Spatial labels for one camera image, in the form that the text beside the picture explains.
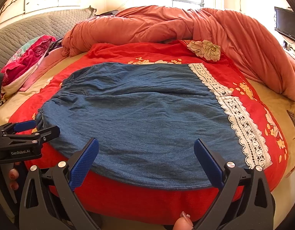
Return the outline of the left hand red nails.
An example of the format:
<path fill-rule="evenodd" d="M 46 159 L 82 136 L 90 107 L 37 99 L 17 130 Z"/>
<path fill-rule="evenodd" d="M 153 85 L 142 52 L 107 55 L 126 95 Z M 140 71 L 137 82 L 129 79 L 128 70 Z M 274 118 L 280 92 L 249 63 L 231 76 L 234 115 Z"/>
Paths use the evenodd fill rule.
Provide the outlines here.
<path fill-rule="evenodd" d="M 16 191 L 19 188 L 19 184 L 17 183 L 17 179 L 19 177 L 18 170 L 16 168 L 12 168 L 8 173 L 10 179 L 10 188 L 13 191 Z"/>

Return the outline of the right hand thumb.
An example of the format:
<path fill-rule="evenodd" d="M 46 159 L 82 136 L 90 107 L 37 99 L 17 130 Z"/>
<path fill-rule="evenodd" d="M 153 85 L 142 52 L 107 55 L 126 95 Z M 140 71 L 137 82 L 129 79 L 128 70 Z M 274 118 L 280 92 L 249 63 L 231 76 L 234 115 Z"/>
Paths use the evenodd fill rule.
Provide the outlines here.
<path fill-rule="evenodd" d="M 192 230 L 193 226 L 194 225 L 190 219 L 190 215 L 182 211 L 180 217 L 173 226 L 173 230 Z"/>

